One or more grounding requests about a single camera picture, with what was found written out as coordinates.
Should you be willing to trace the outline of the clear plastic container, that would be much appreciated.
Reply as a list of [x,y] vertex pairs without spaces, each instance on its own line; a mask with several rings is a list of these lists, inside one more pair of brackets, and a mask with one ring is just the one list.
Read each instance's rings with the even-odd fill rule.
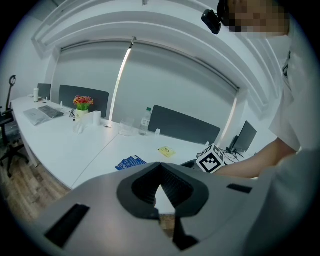
[[126,117],[119,124],[119,134],[123,136],[131,136],[135,120],[131,117]]

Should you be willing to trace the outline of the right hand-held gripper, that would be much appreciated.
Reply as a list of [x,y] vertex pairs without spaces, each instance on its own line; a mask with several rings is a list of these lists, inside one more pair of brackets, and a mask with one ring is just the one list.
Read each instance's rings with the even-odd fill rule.
[[208,174],[217,172],[225,165],[222,151],[213,143],[203,152],[198,154],[197,159],[183,163],[181,166]]

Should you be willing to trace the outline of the white pot with colourful flowers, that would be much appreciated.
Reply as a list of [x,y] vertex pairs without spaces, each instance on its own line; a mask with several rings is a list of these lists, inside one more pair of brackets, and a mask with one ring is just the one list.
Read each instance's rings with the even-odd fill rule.
[[79,120],[89,113],[89,107],[94,104],[94,100],[90,96],[77,95],[73,100],[73,104],[75,106],[75,119]]

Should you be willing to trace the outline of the long dark grey partition panel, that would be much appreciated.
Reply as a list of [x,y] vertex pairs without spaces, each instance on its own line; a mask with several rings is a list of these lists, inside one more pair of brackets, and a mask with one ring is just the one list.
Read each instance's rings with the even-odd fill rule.
[[196,144],[214,143],[221,131],[217,126],[155,105],[151,114],[148,131],[160,130],[160,134]]

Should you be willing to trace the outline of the white desk leg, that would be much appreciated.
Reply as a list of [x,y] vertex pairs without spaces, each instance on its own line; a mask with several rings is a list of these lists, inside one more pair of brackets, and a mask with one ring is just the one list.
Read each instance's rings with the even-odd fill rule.
[[32,150],[30,149],[29,145],[27,143],[24,143],[24,147],[26,149],[26,152],[28,154],[28,157],[32,163],[32,165],[37,168],[39,166],[39,163],[36,160],[35,155],[33,154]]

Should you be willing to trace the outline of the person's pale shirt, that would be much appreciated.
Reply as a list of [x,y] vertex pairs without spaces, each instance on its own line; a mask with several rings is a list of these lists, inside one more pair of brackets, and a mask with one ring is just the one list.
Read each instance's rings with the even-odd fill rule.
[[270,129],[296,154],[272,168],[272,182],[245,246],[248,256],[271,252],[318,203],[320,63],[295,19],[290,21],[288,36],[291,45],[283,67],[283,95]]

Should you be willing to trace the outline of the dark grey desk partition panel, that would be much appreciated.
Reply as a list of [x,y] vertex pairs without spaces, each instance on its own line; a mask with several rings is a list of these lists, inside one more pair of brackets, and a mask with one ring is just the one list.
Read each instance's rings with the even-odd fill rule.
[[77,87],[71,85],[60,85],[59,103],[72,109],[77,109],[80,105],[87,105],[89,112],[100,111],[101,117],[107,115],[109,93],[102,90]]

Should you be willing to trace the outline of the small dark grey partition panel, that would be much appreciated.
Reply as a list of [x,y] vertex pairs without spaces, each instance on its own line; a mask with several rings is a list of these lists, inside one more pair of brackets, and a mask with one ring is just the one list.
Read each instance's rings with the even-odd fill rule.
[[50,83],[39,83],[37,85],[38,96],[43,99],[51,99],[51,84]]

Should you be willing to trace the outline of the clear crumpled plastic bag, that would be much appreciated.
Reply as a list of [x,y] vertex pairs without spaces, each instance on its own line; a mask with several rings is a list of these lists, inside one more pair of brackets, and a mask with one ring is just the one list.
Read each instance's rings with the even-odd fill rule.
[[93,116],[91,114],[86,114],[78,121],[76,121],[73,126],[73,132],[77,135],[82,134],[85,129],[91,127],[93,125]]

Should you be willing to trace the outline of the blue packet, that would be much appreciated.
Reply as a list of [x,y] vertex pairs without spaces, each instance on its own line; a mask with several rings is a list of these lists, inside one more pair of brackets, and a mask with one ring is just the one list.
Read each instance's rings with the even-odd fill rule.
[[129,158],[123,159],[115,168],[118,171],[128,169],[135,166],[144,165],[146,162],[137,155],[130,156]]

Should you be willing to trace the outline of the person's right forearm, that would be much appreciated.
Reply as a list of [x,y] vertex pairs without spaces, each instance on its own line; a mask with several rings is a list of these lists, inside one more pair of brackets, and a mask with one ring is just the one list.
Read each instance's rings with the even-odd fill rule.
[[216,175],[238,178],[257,178],[269,167],[274,167],[286,157],[295,155],[297,151],[277,138],[254,156],[241,162],[221,167]]

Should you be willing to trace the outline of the yellow packet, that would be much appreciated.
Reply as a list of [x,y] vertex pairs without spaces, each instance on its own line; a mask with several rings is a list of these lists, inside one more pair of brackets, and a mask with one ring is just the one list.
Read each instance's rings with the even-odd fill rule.
[[172,148],[167,146],[160,147],[157,150],[166,158],[171,158],[176,154],[176,152]]

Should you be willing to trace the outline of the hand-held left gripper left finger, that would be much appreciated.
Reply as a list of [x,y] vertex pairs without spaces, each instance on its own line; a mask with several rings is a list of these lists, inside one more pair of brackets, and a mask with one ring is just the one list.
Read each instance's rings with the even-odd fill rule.
[[144,164],[84,182],[38,217],[33,240],[49,256],[175,256],[153,198],[143,201],[132,190],[157,167]]

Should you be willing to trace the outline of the black monitor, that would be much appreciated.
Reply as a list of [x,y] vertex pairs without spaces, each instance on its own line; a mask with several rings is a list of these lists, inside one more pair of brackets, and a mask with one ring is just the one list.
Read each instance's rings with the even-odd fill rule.
[[246,121],[233,148],[240,152],[246,152],[252,144],[256,134],[256,129],[248,121]]

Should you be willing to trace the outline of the grey roller blind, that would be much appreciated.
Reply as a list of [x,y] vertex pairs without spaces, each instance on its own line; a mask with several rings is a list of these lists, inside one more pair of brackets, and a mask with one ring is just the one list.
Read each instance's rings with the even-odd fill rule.
[[106,118],[129,42],[99,42],[62,51],[51,83],[51,101],[59,104],[60,86],[74,86],[109,93]]
[[112,120],[134,119],[161,106],[220,129],[223,137],[237,91],[203,65],[173,51],[134,44],[118,85]]

